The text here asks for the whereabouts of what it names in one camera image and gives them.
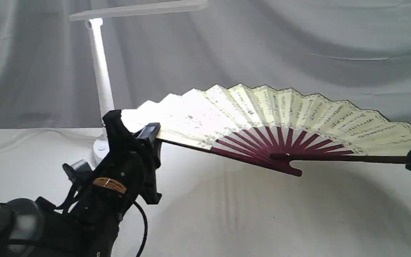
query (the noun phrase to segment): paper fan leaf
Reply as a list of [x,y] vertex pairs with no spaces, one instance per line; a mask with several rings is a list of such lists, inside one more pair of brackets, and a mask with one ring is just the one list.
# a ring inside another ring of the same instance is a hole
[[123,110],[121,119],[131,132],[159,122],[165,142],[295,176],[292,160],[404,163],[411,150],[410,123],[292,88],[192,89]]

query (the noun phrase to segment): lamp pole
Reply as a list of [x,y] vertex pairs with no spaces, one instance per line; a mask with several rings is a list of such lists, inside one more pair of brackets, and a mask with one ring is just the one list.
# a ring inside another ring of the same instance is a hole
[[[144,5],[86,10],[69,16],[70,21],[85,21],[85,26],[88,29],[101,117],[107,114],[107,112],[115,109],[101,35],[103,18],[196,11],[207,7],[208,2],[209,0],[177,0]],[[99,136],[93,144],[95,164],[98,165],[108,152],[109,144],[107,141],[106,129],[103,127],[102,135]]]

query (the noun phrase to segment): gray curtain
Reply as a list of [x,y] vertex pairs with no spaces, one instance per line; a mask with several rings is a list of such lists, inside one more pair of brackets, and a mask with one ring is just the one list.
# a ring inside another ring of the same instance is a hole
[[[98,127],[88,34],[67,16],[155,0],[0,0],[0,128]],[[210,0],[105,19],[116,108],[215,84],[293,87],[411,122],[411,0]]]

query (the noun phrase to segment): lamp base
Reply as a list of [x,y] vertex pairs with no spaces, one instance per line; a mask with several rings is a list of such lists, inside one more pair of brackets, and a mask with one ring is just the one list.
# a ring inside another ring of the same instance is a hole
[[107,141],[107,138],[95,140],[93,143],[93,153],[95,156],[95,165],[98,166],[98,164],[100,164],[104,157],[109,153],[109,141]]

